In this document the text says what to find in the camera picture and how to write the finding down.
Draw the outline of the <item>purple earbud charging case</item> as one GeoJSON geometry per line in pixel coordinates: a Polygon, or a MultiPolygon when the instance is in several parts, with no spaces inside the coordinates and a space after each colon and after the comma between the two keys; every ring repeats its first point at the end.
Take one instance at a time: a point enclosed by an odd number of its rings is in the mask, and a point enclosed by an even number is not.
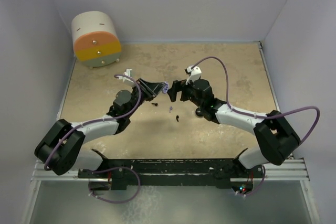
{"type": "Polygon", "coordinates": [[[169,90],[169,83],[164,82],[164,87],[162,89],[162,93],[167,94],[168,90],[169,90]]]}

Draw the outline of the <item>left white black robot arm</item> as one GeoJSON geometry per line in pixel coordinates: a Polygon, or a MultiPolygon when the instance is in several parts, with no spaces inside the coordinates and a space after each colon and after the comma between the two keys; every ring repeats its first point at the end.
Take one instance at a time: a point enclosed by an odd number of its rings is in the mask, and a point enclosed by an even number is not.
{"type": "Polygon", "coordinates": [[[152,101],[167,86],[165,82],[147,82],[141,78],[129,80],[132,90],[120,90],[104,116],[79,123],[60,119],[53,124],[34,150],[46,170],[63,175],[74,168],[84,143],[123,132],[138,107],[152,101]]]}

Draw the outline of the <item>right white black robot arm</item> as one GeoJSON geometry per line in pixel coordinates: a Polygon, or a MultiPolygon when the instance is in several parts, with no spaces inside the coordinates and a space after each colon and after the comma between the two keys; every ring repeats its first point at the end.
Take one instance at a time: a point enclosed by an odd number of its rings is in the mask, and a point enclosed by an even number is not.
{"type": "Polygon", "coordinates": [[[167,91],[171,102],[176,101],[178,92],[180,100],[194,103],[206,120],[234,126],[256,137],[258,146],[242,151],[234,159],[233,170],[238,177],[246,177],[252,168],[262,164],[281,165],[299,146],[299,136],[279,111],[253,116],[236,113],[226,101],[214,96],[210,83],[204,79],[190,84],[175,80],[167,91]]]}

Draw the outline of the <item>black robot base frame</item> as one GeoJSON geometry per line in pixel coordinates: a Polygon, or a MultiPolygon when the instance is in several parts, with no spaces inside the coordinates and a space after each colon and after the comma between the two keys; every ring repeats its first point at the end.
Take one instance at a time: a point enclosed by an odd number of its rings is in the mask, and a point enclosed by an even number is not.
{"type": "Polygon", "coordinates": [[[257,165],[244,168],[236,158],[104,159],[96,172],[81,169],[79,178],[95,189],[125,190],[128,186],[195,186],[251,191],[265,176],[257,165]]]}

